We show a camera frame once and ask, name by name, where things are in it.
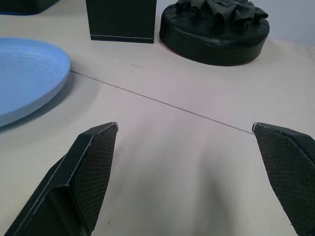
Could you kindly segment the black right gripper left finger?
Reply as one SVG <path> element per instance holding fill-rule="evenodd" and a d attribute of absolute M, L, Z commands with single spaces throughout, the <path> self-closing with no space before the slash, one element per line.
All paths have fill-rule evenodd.
<path fill-rule="evenodd" d="M 91 236 L 108 187 L 118 129 L 110 122 L 78 135 L 4 236 Z"/>

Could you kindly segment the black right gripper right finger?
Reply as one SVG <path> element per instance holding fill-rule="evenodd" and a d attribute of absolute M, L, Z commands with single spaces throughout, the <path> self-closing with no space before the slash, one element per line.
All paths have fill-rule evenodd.
<path fill-rule="evenodd" d="M 315 140 L 288 128 L 256 122 L 270 185 L 298 236 L 315 236 Z"/>

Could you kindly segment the light blue plate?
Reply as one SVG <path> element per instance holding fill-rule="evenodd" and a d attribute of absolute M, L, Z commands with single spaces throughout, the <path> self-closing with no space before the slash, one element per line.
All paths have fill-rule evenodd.
<path fill-rule="evenodd" d="M 68 54 L 53 44 L 0 37 L 0 127 L 50 102 L 70 73 Z"/>

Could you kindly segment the round black leather cushion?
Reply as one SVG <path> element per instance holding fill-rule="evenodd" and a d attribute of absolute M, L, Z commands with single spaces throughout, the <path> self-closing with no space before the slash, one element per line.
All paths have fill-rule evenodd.
<path fill-rule="evenodd" d="M 204 64 L 235 66 L 255 60 L 270 31 L 266 19 L 246 30 L 211 27 L 209 18 L 192 18 L 189 11 L 176 12 L 175 4 L 161 15 L 159 37 L 176 54 Z"/>

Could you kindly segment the black stitched leather box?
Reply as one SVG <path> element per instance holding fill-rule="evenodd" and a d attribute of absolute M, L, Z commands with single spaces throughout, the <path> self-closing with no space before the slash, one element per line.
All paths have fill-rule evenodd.
<path fill-rule="evenodd" d="M 86 0 L 91 40 L 153 43 L 157 0 Z"/>

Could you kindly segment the crumpled black cloth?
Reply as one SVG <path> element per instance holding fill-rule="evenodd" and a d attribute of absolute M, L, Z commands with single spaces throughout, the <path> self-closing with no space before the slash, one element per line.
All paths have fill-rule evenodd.
<path fill-rule="evenodd" d="M 249 0 L 178 0 L 176 12 L 189 11 L 192 18 L 209 18 L 211 27 L 232 27 L 246 30 L 249 25 L 258 25 L 268 14 Z"/>

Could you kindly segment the dark tray with blue rim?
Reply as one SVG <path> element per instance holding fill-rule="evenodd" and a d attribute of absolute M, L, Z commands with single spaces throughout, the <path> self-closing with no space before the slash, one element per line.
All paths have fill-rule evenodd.
<path fill-rule="evenodd" d="M 60 0 L 0 0 L 0 15 L 39 14 Z"/>

